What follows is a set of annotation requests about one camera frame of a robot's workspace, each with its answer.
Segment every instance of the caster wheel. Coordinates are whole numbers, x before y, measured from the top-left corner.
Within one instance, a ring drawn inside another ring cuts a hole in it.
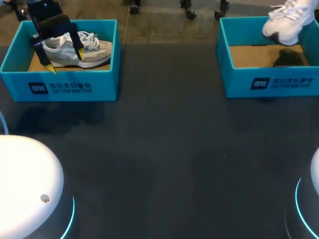
[[[224,17],[224,13],[222,11],[215,11],[215,19],[218,21],[221,17]]]
[[[139,7],[136,5],[130,5],[130,13],[132,15],[138,14],[140,11]]]
[[[190,20],[193,20],[195,17],[197,17],[197,15],[194,10],[187,10],[186,17]]]
[[[15,11],[16,14],[16,18],[18,19],[18,21],[24,21],[28,19],[28,14],[26,13],[25,9],[18,9]]]

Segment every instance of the chair wheel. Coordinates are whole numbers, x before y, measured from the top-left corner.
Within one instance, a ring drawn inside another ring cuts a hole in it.
[[[215,19],[217,20],[217,21],[219,21],[220,20],[220,18],[221,17],[224,17],[225,16],[225,13],[224,12],[222,12],[222,11],[215,11]]]
[[[138,14],[140,11],[139,7],[136,5],[130,5],[130,13],[131,14]]]
[[[194,10],[189,9],[186,11],[186,17],[190,20],[193,20],[195,17],[197,17],[197,15]]]

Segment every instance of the led light ring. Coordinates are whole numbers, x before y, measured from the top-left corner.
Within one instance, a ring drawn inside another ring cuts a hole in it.
[[[67,235],[68,231],[70,230],[70,227],[72,225],[72,221],[73,221],[73,218],[74,218],[74,213],[75,213],[75,202],[74,202],[74,197],[73,198],[73,212],[72,212],[72,216],[71,216],[71,220],[69,222],[69,225],[67,227],[67,229],[65,230],[64,234],[62,235],[62,237],[60,239],[64,239],[65,236]]]
[[[301,178],[299,179],[298,181],[298,184],[297,184],[297,187],[296,187],[296,192],[295,192],[295,201],[296,201],[296,207],[297,207],[297,211],[299,213],[299,216],[301,218],[301,220],[303,221],[303,223],[305,224],[306,228],[308,229],[308,231],[316,238],[316,239],[319,239],[319,237],[313,232],[313,230],[311,230],[311,228],[308,226],[308,224],[306,223],[306,221],[304,220],[303,216],[301,215],[301,212],[299,210],[299,206],[298,206],[298,201],[297,201],[297,191],[298,191],[298,186],[299,186],[299,183],[301,181]]]

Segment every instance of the dark table surface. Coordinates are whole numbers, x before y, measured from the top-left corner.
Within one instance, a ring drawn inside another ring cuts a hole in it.
[[[0,82],[11,134],[59,158],[80,239],[283,238],[319,98],[227,99],[214,48],[123,45],[116,102],[14,103]]]

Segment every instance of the white sneaker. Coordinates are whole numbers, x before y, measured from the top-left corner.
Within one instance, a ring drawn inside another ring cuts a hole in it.
[[[109,61],[112,55],[112,43],[100,41],[93,33],[78,32],[84,45],[84,59],[79,60],[69,33],[61,37],[51,38],[42,42],[43,49],[54,67],[78,66],[91,69]]]
[[[263,34],[277,43],[295,45],[303,26],[315,19],[314,10],[318,0],[288,0],[285,5],[269,13]]]

